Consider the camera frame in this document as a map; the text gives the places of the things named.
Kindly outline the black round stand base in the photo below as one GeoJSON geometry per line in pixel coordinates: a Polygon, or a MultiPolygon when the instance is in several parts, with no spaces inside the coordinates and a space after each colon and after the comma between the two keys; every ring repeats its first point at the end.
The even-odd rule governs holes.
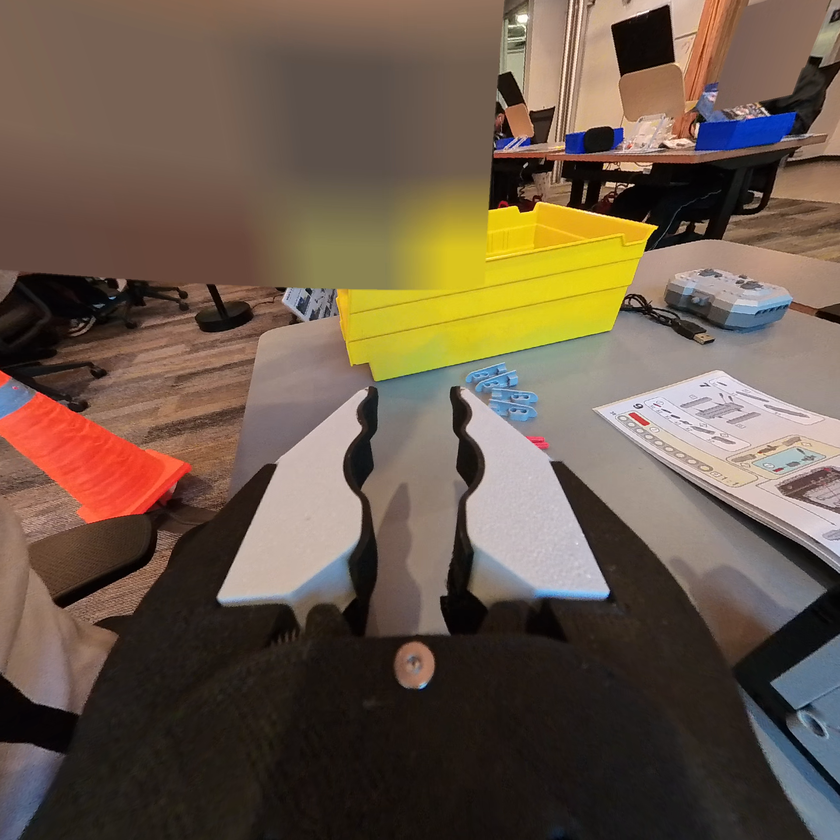
{"type": "Polygon", "coordinates": [[[198,311],[194,320],[204,333],[220,333],[246,325],[254,317],[252,307],[245,301],[225,302],[213,284],[206,285],[213,306],[198,311]]]}

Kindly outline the black office chair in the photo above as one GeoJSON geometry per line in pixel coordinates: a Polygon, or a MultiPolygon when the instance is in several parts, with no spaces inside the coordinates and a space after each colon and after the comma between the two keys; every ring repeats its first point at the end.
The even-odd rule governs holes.
{"type": "Polygon", "coordinates": [[[57,373],[88,370],[94,379],[108,372],[91,361],[48,364],[56,357],[58,333],[48,306],[11,270],[1,272],[1,370],[26,387],[63,404],[74,413],[88,409],[81,397],[41,381],[57,373]]]}

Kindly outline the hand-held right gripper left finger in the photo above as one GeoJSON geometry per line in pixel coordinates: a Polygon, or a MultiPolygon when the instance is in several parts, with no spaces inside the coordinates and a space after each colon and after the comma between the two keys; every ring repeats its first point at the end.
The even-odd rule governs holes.
{"type": "Polygon", "coordinates": [[[378,392],[359,390],[275,463],[220,590],[221,606],[332,605],[364,634],[377,577],[371,506],[378,392]]]}

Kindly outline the person's white striped sweater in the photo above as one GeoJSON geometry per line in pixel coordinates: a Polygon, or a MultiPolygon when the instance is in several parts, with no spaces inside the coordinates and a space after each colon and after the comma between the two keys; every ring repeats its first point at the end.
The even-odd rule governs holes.
{"type": "Polygon", "coordinates": [[[19,838],[38,810],[116,639],[53,602],[2,500],[2,838],[19,838]]]}

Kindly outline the large blue plastic bin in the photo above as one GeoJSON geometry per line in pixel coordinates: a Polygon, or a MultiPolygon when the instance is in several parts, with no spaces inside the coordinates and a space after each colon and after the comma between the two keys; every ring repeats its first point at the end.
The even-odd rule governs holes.
{"type": "Polygon", "coordinates": [[[703,122],[699,125],[695,149],[735,151],[781,142],[794,126],[796,112],[783,112],[751,119],[703,122]]]}

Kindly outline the printed leaflet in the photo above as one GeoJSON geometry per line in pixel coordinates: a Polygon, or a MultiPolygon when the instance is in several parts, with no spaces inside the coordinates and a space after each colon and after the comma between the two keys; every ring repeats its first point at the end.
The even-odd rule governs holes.
{"type": "Polygon", "coordinates": [[[336,289],[288,288],[283,293],[281,304],[301,322],[339,315],[336,289]]]}

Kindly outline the grey desk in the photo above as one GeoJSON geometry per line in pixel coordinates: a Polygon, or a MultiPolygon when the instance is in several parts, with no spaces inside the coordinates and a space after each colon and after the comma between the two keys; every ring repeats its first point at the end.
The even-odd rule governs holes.
{"type": "MultiPolygon", "coordinates": [[[[372,385],[351,367],[337,319],[271,331],[259,341],[229,496],[259,468],[372,385]]],[[[614,429],[599,406],[722,371],[785,403],[838,418],[838,328],[799,313],[755,332],[716,332],[699,346],[637,314],[609,332],[380,382],[370,500],[379,571],[369,635],[447,634],[439,599],[465,491],[456,469],[450,388],[499,359],[539,396],[522,429],[586,484],[681,585],[728,664],[813,603],[838,574],[808,549],[701,490],[614,429]]],[[[814,838],[838,838],[838,794],[754,701],[755,736],[814,838]]]]}

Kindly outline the small blue plastic bin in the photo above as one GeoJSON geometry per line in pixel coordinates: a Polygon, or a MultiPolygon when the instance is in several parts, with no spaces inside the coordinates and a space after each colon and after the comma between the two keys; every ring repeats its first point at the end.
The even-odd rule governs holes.
{"type": "MultiPolygon", "coordinates": [[[[615,130],[615,135],[616,135],[616,137],[615,137],[616,146],[614,147],[613,150],[608,151],[608,152],[612,152],[612,151],[617,150],[621,146],[622,142],[624,141],[624,130],[623,130],[623,128],[621,128],[621,127],[614,128],[614,130],[615,130]]],[[[565,136],[564,152],[566,154],[584,154],[583,153],[583,148],[582,148],[583,132],[584,131],[576,132],[576,133],[568,133],[565,136]]]]}

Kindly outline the grey toy battery hub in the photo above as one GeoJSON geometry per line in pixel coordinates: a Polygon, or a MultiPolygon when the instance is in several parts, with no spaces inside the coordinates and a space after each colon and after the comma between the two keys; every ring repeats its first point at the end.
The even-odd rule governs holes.
{"type": "Polygon", "coordinates": [[[665,288],[664,299],[671,308],[739,332],[782,320],[793,302],[783,287],[714,268],[676,274],[665,288]]]}

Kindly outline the black and grey toy frame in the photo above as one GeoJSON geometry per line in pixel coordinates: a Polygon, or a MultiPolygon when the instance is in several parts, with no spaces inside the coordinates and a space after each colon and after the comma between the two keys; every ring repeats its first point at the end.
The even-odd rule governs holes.
{"type": "Polygon", "coordinates": [[[733,669],[740,687],[839,788],[839,587],[827,590],[733,669]]]}

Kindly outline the orange traffic cone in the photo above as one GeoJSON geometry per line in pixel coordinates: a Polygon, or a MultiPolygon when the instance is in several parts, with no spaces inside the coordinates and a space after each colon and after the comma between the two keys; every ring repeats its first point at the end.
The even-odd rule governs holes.
{"type": "Polygon", "coordinates": [[[191,466],[142,449],[1,373],[1,435],[80,503],[85,522],[166,501],[191,466]]]}

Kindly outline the building instruction booklet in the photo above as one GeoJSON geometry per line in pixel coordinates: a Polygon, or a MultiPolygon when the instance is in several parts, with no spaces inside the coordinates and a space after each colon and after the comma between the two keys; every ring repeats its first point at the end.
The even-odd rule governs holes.
{"type": "Polygon", "coordinates": [[[839,571],[839,422],[712,371],[595,412],[661,463],[839,571]]]}

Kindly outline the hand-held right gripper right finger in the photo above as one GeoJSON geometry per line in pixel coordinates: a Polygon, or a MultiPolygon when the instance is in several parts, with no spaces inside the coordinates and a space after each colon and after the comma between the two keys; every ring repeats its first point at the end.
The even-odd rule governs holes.
{"type": "Polygon", "coordinates": [[[449,633],[477,633],[502,602],[608,600],[550,457],[464,386],[453,386],[449,399],[466,485],[440,598],[449,633]]]}

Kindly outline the black office chair base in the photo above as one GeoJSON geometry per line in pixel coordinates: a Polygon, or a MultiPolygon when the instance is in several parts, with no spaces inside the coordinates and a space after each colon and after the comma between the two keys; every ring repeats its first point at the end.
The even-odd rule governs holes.
{"type": "Polygon", "coordinates": [[[137,329],[139,324],[132,312],[144,308],[149,300],[167,301],[177,305],[181,312],[188,312],[188,294],[178,287],[155,285],[143,280],[120,280],[117,278],[87,277],[87,280],[108,295],[108,302],[94,308],[93,321],[96,325],[111,321],[121,322],[126,329],[137,329]]]}

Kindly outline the black monitor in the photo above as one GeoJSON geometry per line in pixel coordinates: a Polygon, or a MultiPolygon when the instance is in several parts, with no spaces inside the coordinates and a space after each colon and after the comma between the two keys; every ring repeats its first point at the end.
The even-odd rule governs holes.
{"type": "Polygon", "coordinates": [[[668,3],[616,22],[611,30],[621,77],[676,61],[668,3]]]}

